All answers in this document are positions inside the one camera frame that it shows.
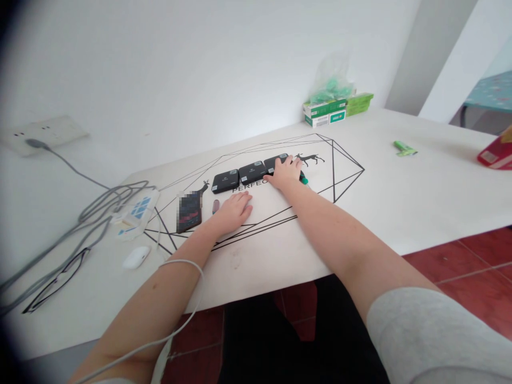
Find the deer silhouette print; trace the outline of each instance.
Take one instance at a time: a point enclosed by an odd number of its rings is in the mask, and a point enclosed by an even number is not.
[[[298,157],[299,159],[301,159],[307,167],[309,167],[308,163],[306,162],[306,160],[315,160],[316,163],[315,164],[318,164],[318,159],[322,160],[324,163],[325,163],[325,160],[323,160],[321,157],[318,157],[318,155],[311,155],[311,156],[306,156],[306,157],[301,157],[302,154],[298,154],[296,155],[296,157]]]
[[[201,193],[201,194],[203,192],[205,192],[208,189],[208,185],[210,185],[209,182],[210,182],[210,180],[206,180],[206,181],[203,180],[204,185],[203,185],[203,187],[198,192]]]

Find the black device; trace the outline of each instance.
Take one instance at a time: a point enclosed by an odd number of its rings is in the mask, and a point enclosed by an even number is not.
[[[238,188],[240,185],[240,177],[238,170],[231,170],[219,173],[213,178],[212,192],[217,194],[231,189]]]
[[[250,184],[257,180],[261,180],[264,175],[267,174],[267,167],[265,167],[263,162],[255,162],[242,168],[238,169],[240,174],[240,181],[243,185]]]
[[[267,172],[269,175],[274,174],[274,167],[276,166],[276,159],[281,159],[281,164],[283,164],[286,161],[286,158],[288,157],[288,154],[280,154],[279,156],[271,157],[270,159],[266,159],[264,161],[265,167],[267,167]]]
[[[201,215],[203,194],[200,191],[193,191],[179,199],[176,232],[180,234],[201,224],[203,220]]]

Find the gray sleeve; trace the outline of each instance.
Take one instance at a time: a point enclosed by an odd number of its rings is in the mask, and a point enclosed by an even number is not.
[[[386,292],[366,322],[393,384],[512,382],[512,342],[442,293]]]

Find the red floor tile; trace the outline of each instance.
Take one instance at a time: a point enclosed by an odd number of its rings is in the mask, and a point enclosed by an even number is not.
[[[512,283],[495,270],[438,285],[452,299],[512,340]]]
[[[222,341],[223,313],[223,307],[197,312],[190,323],[174,337],[171,355],[220,343]],[[181,326],[189,316],[190,314],[183,315],[178,326]]]
[[[492,266],[512,261],[512,229],[501,228],[460,241]]]
[[[316,315],[316,286],[313,282],[294,285],[282,290],[286,318],[290,322]]]
[[[404,259],[433,283],[490,268],[458,241],[414,252]]]
[[[220,358],[220,345],[174,357],[165,366],[161,383],[216,384]]]
[[[512,265],[508,265],[506,267],[498,268],[497,271],[504,275],[507,279],[512,281]]]
[[[316,319],[311,318],[304,321],[293,323],[293,327],[297,331],[301,341],[315,340],[315,324]]]

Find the forearm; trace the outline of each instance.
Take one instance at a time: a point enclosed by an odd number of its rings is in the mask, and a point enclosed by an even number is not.
[[[301,183],[291,183],[283,194],[317,254],[340,278],[359,314],[394,288],[438,288],[403,260],[357,219]]]
[[[190,260],[203,268],[216,240],[200,227],[168,260]],[[105,354],[123,356],[141,345],[168,336],[185,310],[198,279],[199,271],[188,263],[172,263],[158,268],[103,334],[98,343],[101,350]],[[138,357],[156,359],[160,349],[149,348]]]
[[[190,260],[203,268],[216,240],[199,227],[169,260]],[[188,263],[172,263],[156,270],[121,309],[71,381],[171,334],[198,279],[199,271]],[[129,373],[136,382],[149,382],[162,348],[163,344],[147,348],[95,380]]]
[[[354,258],[385,246],[358,220],[302,183],[286,186],[283,194],[308,240],[331,269],[334,264],[342,268]]]

